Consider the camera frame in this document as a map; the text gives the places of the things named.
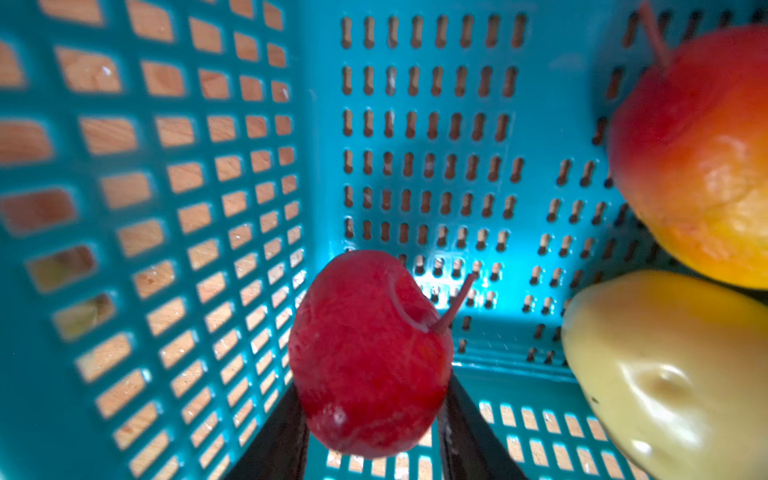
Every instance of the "red fruit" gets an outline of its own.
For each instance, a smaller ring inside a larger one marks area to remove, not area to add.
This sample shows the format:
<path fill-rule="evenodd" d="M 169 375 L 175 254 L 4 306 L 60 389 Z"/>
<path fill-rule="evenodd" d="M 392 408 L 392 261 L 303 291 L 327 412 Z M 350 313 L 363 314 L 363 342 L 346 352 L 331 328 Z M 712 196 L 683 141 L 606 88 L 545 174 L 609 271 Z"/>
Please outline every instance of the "red fruit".
<path fill-rule="evenodd" d="M 448 324 L 476 277 L 441 320 L 386 253 L 344 253 L 318 274 L 288 350 L 307 425 L 328 449 L 377 458 L 418 443 L 448 388 Z"/>
<path fill-rule="evenodd" d="M 657 65 L 611 121 L 618 189 L 658 243 L 723 282 L 768 288 L 768 28 L 671 51 L 647 2 Z"/>

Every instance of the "yellow fruit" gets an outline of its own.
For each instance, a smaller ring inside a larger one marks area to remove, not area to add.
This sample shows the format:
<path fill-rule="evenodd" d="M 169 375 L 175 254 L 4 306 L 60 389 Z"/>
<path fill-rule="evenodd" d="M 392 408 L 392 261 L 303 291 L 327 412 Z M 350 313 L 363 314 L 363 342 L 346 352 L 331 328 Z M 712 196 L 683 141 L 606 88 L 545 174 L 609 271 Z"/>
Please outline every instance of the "yellow fruit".
<path fill-rule="evenodd" d="M 643 271 L 591 286 L 563 345 L 614 443 L 658 480 L 768 478 L 768 308 Z"/>

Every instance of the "stem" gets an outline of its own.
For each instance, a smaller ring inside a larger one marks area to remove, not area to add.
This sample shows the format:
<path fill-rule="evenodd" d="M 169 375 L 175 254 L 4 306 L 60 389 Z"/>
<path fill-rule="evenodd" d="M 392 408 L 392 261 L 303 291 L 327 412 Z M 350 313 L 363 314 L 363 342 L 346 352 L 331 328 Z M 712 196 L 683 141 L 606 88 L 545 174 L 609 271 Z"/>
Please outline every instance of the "stem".
<path fill-rule="evenodd" d="M 478 279 L 478 276 L 479 275 L 474 272 L 467 275 L 467 278 L 464 280 L 464 285 L 462 285 L 462 289 L 458 291 L 458 295 L 451 304 L 451 308 L 443 314 L 435 325 L 432 325 L 431 330 L 434 333 L 443 333 L 448 330 L 448 327 L 453 321 L 453 317 L 458 313 L 458 309 L 462 308 L 462 303 L 464 303 L 464 299 L 469 295 L 469 289 L 472 288 L 472 284 Z"/>
<path fill-rule="evenodd" d="M 666 74 L 672 66 L 674 53 L 664 41 L 664 37 L 661 36 L 659 24 L 656 22 L 656 15 L 654 15 L 654 10 L 650 7 L 650 2 L 648 0 L 644 0 L 640 3 L 640 7 L 637 9 L 637 14 L 640 16 L 640 21 L 643 22 L 643 28 L 648 35 L 650 49 L 654 51 L 656 62 L 661 67 L 662 73 Z"/>

